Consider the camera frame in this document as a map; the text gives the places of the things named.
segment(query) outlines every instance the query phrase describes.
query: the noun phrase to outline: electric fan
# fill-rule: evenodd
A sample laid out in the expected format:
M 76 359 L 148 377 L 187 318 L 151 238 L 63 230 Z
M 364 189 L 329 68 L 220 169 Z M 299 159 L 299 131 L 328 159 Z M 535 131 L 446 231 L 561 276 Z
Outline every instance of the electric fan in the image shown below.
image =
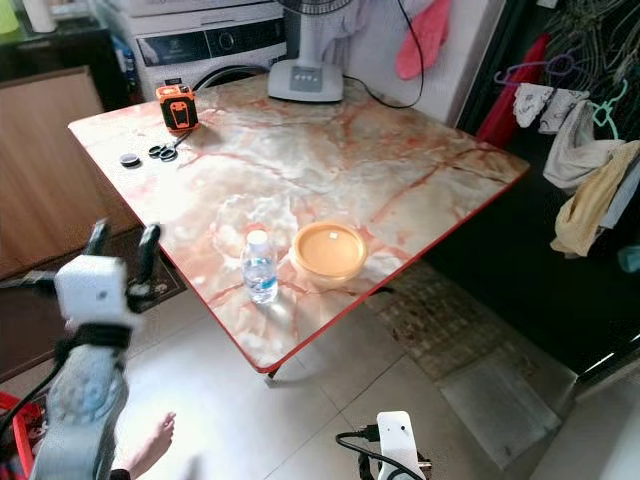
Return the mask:
M 301 15 L 300 54 L 271 67 L 269 96 L 298 102 L 339 102 L 342 100 L 342 71 L 322 63 L 317 51 L 313 17 L 335 12 L 351 0 L 276 0 L 284 8 Z

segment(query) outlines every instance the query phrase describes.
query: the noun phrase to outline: plastic water bottle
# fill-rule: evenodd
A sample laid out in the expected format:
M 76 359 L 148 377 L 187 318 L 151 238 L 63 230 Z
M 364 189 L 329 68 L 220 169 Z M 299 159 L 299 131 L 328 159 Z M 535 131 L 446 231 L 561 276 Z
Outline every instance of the plastic water bottle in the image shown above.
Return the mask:
M 278 294 L 276 278 L 277 258 L 264 230 L 253 230 L 247 235 L 242 252 L 242 277 L 249 298 L 254 303 L 268 303 Z

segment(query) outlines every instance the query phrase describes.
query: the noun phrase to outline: fan base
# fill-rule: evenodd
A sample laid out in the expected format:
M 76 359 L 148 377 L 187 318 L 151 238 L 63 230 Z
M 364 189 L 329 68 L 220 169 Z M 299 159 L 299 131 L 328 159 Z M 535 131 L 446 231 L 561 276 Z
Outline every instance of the fan base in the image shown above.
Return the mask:
M 330 103 L 342 100 L 342 71 L 336 65 L 306 66 L 282 60 L 269 72 L 269 96 L 295 102 Z

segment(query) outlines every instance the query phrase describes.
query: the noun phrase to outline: scissors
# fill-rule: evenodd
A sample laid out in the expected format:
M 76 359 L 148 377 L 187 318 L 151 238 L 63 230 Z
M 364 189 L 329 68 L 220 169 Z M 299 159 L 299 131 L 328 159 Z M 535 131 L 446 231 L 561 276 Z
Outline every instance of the scissors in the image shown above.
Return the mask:
M 182 134 L 176 139 L 175 142 L 171 144 L 156 145 L 154 147 L 151 147 L 149 149 L 149 156 L 151 158 L 159 158 L 163 162 L 171 162 L 175 160 L 175 158 L 178 156 L 178 150 L 176 148 L 182 143 L 183 140 L 191 135 L 192 132 L 193 130 L 190 130 L 187 133 Z

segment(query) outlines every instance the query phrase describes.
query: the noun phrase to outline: washing machine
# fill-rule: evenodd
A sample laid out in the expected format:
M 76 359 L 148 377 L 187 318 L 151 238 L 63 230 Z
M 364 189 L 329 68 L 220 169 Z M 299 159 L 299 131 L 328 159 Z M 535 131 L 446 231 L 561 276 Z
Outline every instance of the washing machine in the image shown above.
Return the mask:
M 148 101 L 163 85 L 183 83 L 200 90 L 266 73 L 286 55 L 283 9 L 276 2 L 191 0 L 183 8 L 217 8 L 164 13 L 167 4 L 175 9 L 176 3 L 94 4 L 98 18 L 133 50 Z M 139 16 L 140 11 L 154 14 Z

